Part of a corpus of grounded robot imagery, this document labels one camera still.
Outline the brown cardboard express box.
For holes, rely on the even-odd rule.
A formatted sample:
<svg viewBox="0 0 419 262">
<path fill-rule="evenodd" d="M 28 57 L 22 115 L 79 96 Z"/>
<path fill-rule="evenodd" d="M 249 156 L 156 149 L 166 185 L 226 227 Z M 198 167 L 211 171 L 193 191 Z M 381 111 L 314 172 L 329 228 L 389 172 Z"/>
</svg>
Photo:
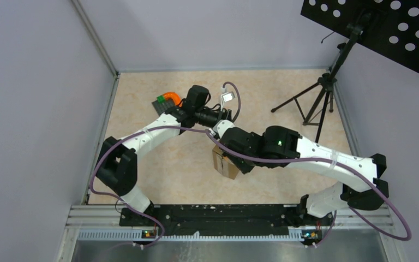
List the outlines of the brown cardboard express box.
<svg viewBox="0 0 419 262">
<path fill-rule="evenodd" d="M 240 170 L 229 160 L 228 157 L 223 156 L 223 151 L 214 146 L 212 150 L 214 169 L 222 176 L 234 180 L 239 174 Z"/>
</svg>

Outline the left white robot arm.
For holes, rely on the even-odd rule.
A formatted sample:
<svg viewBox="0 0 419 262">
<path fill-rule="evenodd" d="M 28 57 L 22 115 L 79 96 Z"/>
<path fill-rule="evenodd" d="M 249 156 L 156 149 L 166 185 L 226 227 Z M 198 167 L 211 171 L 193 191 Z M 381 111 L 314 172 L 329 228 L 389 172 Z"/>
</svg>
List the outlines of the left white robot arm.
<svg viewBox="0 0 419 262">
<path fill-rule="evenodd" d="M 187 96 L 174 100 L 173 105 L 164 110 L 149 125 L 134 134 L 121 139 L 107 138 L 102 146 L 93 176 L 110 188 L 124 204 L 132 207 L 132 218 L 139 225 L 148 225 L 153 219 L 151 201 L 137 185 L 137 163 L 157 146 L 191 131 L 196 124 L 213 129 L 220 121 L 234 121 L 239 110 L 233 116 L 224 104 L 237 99 L 237 107 L 241 107 L 240 93 L 237 88 L 229 92 L 228 83 L 222 85 L 219 103 L 209 108 L 207 103 L 211 94 L 205 87 L 192 86 Z"/>
</svg>

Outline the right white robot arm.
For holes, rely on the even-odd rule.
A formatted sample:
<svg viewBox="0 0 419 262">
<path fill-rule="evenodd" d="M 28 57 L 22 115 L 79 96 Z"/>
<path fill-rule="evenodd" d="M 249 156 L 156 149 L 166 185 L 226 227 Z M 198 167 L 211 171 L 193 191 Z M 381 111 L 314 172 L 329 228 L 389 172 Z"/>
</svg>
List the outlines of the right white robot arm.
<svg viewBox="0 0 419 262">
<path fill-rule="evenodd" d="M 299 220 L 314 224 L 328 213 L 346 207 L 374 211 L 388 197 L 388 183 L 381 179 L 386 157 L 374 154 L 361 158 L 342 153 L 281 126 L 267 127 L 263 134 L 247 132 L 230 121 L 213 128 L 224 155 L 243 173 L 255 167 L 304 169 L 337 180 L 314 194 L 301 197 L 297 205 Z"/>
</svg>

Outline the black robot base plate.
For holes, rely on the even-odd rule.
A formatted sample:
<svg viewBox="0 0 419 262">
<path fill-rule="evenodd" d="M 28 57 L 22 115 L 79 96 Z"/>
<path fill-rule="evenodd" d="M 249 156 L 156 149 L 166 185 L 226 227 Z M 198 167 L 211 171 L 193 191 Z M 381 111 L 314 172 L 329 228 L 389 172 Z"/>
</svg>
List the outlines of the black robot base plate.
<svg viewBox="0 0 419 262">
<path fill-rule="evenodd" d="M 123 208 L 119 225 L 151 227 L 161 223 L 165 236 L 283 236 L 302 226 L 329 226 L 332 214 L 317 218 L 298 212 L 295 205 L 152 205 L 143 217 Z"/>
</svg>

